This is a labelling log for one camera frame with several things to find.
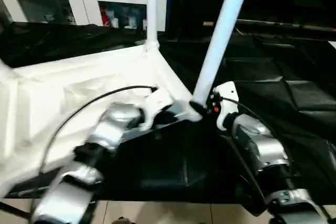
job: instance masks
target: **white pole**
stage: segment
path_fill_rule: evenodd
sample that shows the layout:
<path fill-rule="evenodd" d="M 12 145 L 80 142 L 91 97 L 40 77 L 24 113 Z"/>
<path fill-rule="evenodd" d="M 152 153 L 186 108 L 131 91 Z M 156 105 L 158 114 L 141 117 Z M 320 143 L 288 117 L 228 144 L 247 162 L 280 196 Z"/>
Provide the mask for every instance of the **white pole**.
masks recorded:
<path fill-rule="evenodd" d="M 158 32 L 156 30 L 156 0 L 147 0 L 147 47 L 157 47 Z"/>
<path fill-rule="evenodd" d="M 204 106 L 221 64 L 244 0 L 224 0 L 194 91 L 193 101 Z"/>

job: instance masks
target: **floor tile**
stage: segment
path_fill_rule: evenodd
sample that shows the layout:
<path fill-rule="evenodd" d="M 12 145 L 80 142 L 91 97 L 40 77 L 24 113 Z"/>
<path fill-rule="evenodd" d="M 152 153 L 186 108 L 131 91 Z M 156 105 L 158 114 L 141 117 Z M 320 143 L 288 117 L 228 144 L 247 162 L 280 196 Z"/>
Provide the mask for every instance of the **floor tile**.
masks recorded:
<path fill-rule="evenodd" d="M 98 206 L 95 210 L 92 224 L 103 224 L 107 203 L 108 201 L 98 202 Z"/>
<path fill-rule="evenodd" d="M 121 216 L 136 224 L 212 224 L 209 204 L 109 201 L 104 224 Z"/>
<path fill-rule="evenodd" d="M 213 224 L 268 224 L 268 212 L 254 217 L 241 205 L 211 205 Z"/>
<path fill-rule="evenodd" d="M 2 199 L 3 203 L 10 206 L 16 207 L 23 211 L 29 211 L 30 209 L 30 199 Z M 15 215 L 8 214 L 6 212 L 0 211 L 0 223 L 10 223 L 10 224 L 27 224 L 27 220 L 17 217 Z"/>
<path fill-rule="evenodd" d="M 324 208 L 327 210 L 328 214 L 332 218 L 336 218 L 336 206 L 335 205 L 327 205 L 327 206 L 324 206 Z"/>

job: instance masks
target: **cabinet door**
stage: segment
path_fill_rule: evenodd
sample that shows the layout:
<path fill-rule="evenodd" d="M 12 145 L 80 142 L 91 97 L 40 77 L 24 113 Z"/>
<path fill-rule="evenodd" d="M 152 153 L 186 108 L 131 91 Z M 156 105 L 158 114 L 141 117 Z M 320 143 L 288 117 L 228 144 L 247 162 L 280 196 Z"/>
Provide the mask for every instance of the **cabinet door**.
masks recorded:
<path fill-rule="evenodd" d="M 13 21 L 87 25 L 83 0 L 3 0 Z"/>
<path fill-rule="evenodd" d="M 157 0 L 157 28 L 165 29 L 167 0 Z M 84 0 L 89 23 L 118 28 L 143 29 L 147 0 Z"/>

